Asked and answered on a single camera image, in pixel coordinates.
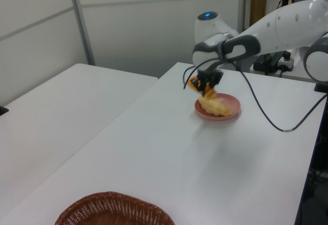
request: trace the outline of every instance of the white table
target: white table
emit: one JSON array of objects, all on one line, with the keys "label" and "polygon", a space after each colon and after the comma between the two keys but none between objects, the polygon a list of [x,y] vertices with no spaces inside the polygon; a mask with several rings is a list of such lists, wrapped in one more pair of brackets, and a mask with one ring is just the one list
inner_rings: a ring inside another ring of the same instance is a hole
[{"label": "white table", "polygon": [[8,104],[0,116],[0,218],[156,81],[78,64]]},{"label": "white table", "polygon": [[[194,111],[198,95],[182,90],[188,66],[176,64],[0,224],[54,224],[70,204],[101,191],[156,204],[176,225],[294,224],[324,101],[296,131],[282,133],[241,74],[226,70],[217,90],[237,97],[242,113],[235,121],[203,120]],[[312,83],[247,77],[282,128],[322,96]]]},{"label": "white table", "polygon": [[[315,81],[312,80],[311,77],[309,77],[309,75],[305,71],[303,60],[300,58],[299,50],[293,49],[288,51],[291,53],[291,57],[294,59],[294,67],[292,71],[283,72],[281,77],[293,80],[307,81],[309,83],[315,83]],[[250,72],[253,74],[264,75],[264,72],[254,70],[253,65],[250,67]],[[281,71],[278,70],[275,73],[269,73],[269,76],[279,77],[280,72]]]}]

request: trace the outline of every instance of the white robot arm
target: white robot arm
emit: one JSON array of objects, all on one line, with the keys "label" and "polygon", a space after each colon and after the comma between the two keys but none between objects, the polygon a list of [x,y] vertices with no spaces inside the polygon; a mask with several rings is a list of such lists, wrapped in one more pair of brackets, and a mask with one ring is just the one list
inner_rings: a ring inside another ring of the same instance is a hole
[{"label": "white robot arm", "polygon": [[328,85],[328,2],[310,0],[275,10],[238,34],[215,12],[198,16],[195,24],[193,63],[198,68],[193,84],[204,92],[206,84],[219,83],[223,72],[217,67],[226,62],[310,46],[304,67],[316,82]]}]

